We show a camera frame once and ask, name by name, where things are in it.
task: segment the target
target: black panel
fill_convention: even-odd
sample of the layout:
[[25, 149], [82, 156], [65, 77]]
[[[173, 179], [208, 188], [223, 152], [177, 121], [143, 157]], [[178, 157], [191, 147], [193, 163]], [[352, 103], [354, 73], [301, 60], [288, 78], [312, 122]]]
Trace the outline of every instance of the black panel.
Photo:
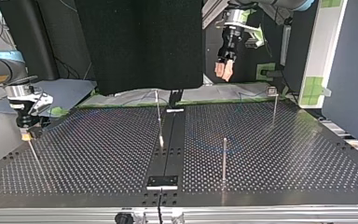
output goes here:
[[201, 1], [76, 0], [102, 94], [202, 84]]
[[34, 0], [0, 1], [0, 10], [30, 76], [38, 76], [40, 80], [57, 79], [57, 65], [38, 4]]
[[348, 1], [323, 113], [358, 138], [358, 0]]
[[315, 1], [310, 9], [295, 12], [294, 15], [284, 69], [284, 76], [292, 91], [300, 92], [301, 89], [318, 6], [318, 1]]
[[[57, 65], [61, 78], [84, 78], [90, 66], [90, 55], [86, 40], [77, 16], [74, 0], [37, 0], [46, 26], [48, 39], [54, 56], [75, 71], [68, 76], [67, 69], [58, 60]], [[94, 79], [93, 67], [87, 73], [86, 79]]]

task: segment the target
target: green tape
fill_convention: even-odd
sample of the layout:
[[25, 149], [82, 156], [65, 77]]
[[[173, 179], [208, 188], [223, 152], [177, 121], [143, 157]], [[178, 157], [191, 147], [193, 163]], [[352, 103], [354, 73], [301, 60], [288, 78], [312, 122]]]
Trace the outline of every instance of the green tape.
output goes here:
[[323, 94], [322, 77], [307, 77], [301, 98], [302, 105], [317, 105], [319, 97]]
[[322, 7], [340, 7], [342, 0], [322, 0]]
[[54, 107], [54, 108], [52, 108], [52, 109], [49, 111], [49, 113], [50, 113], [51, 115], [54, 115], [54, 116], [56, 116], [56, 117], [62, 117], [62, 116], [64, 116], [64, 115], [68, 114], [68, 112], [69, 112], [68, 110], [62, 109], [62, 108], [59, 107], [59, 106]]
[[272, 81], [273, 78], [272, 77], [266, 77], [264, 75], [261, 74], [261, 71], [266, 70], [266, 71], [275, 71], [275, 63], [263, 63], [263, 64], [258, 64], [257, 65], [257, 70], [256, 70], [256, 75], [255, 75], [255, 79], [257, 81]]

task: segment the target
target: black perforated table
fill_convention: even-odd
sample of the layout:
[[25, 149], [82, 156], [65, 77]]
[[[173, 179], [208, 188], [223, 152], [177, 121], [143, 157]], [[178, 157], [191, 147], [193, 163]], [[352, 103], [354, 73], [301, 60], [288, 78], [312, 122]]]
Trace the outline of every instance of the black perforated table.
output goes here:
[[[77, 109], [0, 161], [0, 207], [358, 204], [358, 152], [287, 103]], [[227, 181], [222, 181], [223, 139]], [[150, 176], [178, 190], [146, 190]]]

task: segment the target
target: silver post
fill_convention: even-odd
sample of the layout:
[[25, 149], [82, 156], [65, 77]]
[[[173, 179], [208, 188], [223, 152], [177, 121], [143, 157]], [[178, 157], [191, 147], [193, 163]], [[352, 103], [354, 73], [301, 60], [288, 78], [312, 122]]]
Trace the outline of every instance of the silver post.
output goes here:
[[223, 184], [226, 184], [226, 168], [227, 168], [227, 139], [223, 139]]
[[40, 164], [39, 157], [37, 156], [36, 151], [34, 150], [34, 145], [32, 145], [31, 140], [29, 140], [29, 141], [27, 141], [27, 142], [28, 142], [28, 145], [29, 145], [30, 148], [31, 148], [32, 154], [34, 155], [34, 159], [35, 159], [37, 165], [39, 166], [40, 171], [41, 171], [42, 174], [44, 175], [45, 173], [43, 172], [42, 164]]
[[275, 106], [274, 106], [274, 117], [273, 117], [274, 123], [275, 123], [275, 117], [277, 115], [278, 98], [279, 98], [279, 94], [276, 94], [275, 95]]
[[161, 125], [161, 114], [159, 111], [159, 99], [158, 99], [158, 90], [156, 93], [156, 103], [157, 103], [157, 113], [158, 113], [158, 126], [159, 126], [159, 144], [161, 147], [164, 147], [164, 138], [162, 137], [162, 125]]

